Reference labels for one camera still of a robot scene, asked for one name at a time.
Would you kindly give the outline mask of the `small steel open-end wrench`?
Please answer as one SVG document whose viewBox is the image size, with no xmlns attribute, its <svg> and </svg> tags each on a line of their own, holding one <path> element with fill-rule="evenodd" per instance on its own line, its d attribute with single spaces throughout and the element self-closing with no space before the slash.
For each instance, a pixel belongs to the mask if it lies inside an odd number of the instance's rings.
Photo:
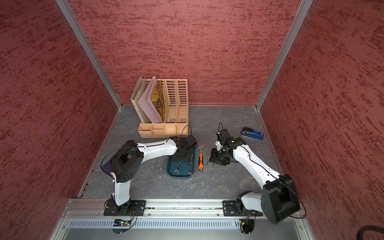
<svg viewBox="0 0 384 240">
<path fill-rule="evenodd" d="M 156 172 L 158 170 L 158 158 L 156 158 L 154 171 Z"/>
</svg>

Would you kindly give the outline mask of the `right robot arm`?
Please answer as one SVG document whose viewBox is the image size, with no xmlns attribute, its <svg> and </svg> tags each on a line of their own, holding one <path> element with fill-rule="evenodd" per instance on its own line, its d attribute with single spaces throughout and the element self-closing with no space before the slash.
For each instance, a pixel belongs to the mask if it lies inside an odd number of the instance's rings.
<svg viewBox="0 0 384 240">
<path fill-rule="evenodd" d="M 241 194 L 239 211 L 263 213 L 275 225 L 300 211 L 300 201 L 293 179 L 270 168 L 243 139 L 217 140 L 213 151 L 211 162 L 218 164 L 233 158 L 245 167 L 262 189 L 260 195 L 253 192 Z"/>
</svg>

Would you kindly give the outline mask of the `large steel open-end wrench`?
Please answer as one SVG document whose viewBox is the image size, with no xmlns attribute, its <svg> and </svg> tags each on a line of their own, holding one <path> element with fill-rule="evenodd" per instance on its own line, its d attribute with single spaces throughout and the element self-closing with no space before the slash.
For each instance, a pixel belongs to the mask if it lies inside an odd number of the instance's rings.
<svg viewBox="0 0 384 240">
<path fill-rule="evenodd" d="M 161 159 L 161 165 L 160 165 L 160 168 L 159 168 L 160 171 L 164 171 L 165 170 L 164 160 L 165 160 L 165 156 L 163 156 L 162 159 Z"/>
</svg>

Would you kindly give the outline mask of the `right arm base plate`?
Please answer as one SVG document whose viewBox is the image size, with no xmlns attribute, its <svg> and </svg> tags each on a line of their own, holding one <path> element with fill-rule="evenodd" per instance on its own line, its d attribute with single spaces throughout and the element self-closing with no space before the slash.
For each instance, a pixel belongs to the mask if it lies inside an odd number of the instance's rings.
<svg viewBox="0 0 384 240">
<path fill-rule="evenodd" d="M 222 201 L 225 217 L 262 217 L 263 213 L 247 210 L 240 201 Z"/>
</svg>

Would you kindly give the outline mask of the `small steel combination wrench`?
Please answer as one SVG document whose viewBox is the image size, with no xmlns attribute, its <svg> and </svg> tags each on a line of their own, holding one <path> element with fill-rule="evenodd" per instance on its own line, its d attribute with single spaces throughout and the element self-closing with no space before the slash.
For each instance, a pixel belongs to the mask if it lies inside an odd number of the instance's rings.
<svg viewBox="0 0 384 240">
<path fill-rule="evenodd" d="M 207 157 L 207 162 L 206 162 L 206 164 L 205 164 L 206 167 L 207 167 L 208 164 L 209 164 L 210 158 L 211 158 L 211 153 L 209 153 L 209 155 L 208 155 L 208 157 Z"/>
</svg>

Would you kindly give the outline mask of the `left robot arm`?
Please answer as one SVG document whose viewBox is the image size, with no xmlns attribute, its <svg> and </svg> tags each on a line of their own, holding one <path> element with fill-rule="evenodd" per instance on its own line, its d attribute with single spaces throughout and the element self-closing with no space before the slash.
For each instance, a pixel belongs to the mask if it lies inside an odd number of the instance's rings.
<svg viewBox="0 0 384 240">
<path fill-rule="evenodd" d="M 133 140 L 127 141 L 109 160 L 111 176 L 114 179 L 115 204 L 120 207 L 130 202 L 131 180 L 142 163 L 164 156 L 186 162 L 196 147 L 197 141 L 191 135 L 186 138 L 174 136 L 164 141 L 147 144 L 136 143 Z"/>
</svg>

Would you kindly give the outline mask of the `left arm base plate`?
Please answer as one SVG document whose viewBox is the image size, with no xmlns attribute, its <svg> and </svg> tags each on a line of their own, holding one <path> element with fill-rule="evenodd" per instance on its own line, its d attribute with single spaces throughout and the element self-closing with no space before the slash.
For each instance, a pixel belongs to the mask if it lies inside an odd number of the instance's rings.
<svg viewBox="0 0 384 240">
<path fill-rule="evenodd" d="M 143 216 L 147 201 L 145 200 L 130 200 L 127 203 L 118 206 L 114 199 L 108 199 L 105 202 L 104 216 Z"/>
</svg>

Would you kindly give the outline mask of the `teal plastic storage box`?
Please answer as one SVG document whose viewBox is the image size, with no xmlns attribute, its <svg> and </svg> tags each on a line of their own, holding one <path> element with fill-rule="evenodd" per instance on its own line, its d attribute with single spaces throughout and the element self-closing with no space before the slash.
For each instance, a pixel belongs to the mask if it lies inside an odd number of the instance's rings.
<svg viewBox="0 0 384 240">
<path fill-rule="evenodd" d="M 190 179 L 193 176 L 194 172 L 195 172 L 196 152 L 197 152 L 197 148 L 196 148 L 196 151 L 195 151 L 195 157 L 194 157 L 194 161 L 193 161 L 192 175 L 191 176 L 189 176 L 189 177 L 187 176 L 187 172 L 189 170 L 188 163 L 180 163 L 180 173 L 178 175 L 174 174 L 174 170 L 176 169 L 178 162 L 176 162 L 176 163 L 173 162 L 173 156 L 169 156 L 169 159 L 168 159 L 168 162 L 167 162 L 167 173 L 168 173 L 168 175 L 171 178 L 174 178 L 174 179 Z"/>
</svg>

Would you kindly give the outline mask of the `orange handled adjustable wrench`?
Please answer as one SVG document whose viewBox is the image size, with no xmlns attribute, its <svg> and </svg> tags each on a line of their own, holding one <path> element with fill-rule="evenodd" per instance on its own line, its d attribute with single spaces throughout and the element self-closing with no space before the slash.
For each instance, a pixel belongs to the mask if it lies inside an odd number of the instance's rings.
<svg viewBox="0 0 384 240">
<path fill-rule="evenodd" d="M 198 146 L 198 150 L 199 150 L 199 171 L 200 172 L 203 172 L 204 170 L 204 148 L 205 148 L 205 143 L 201 143 L 199 146 Z"/>
</svg>

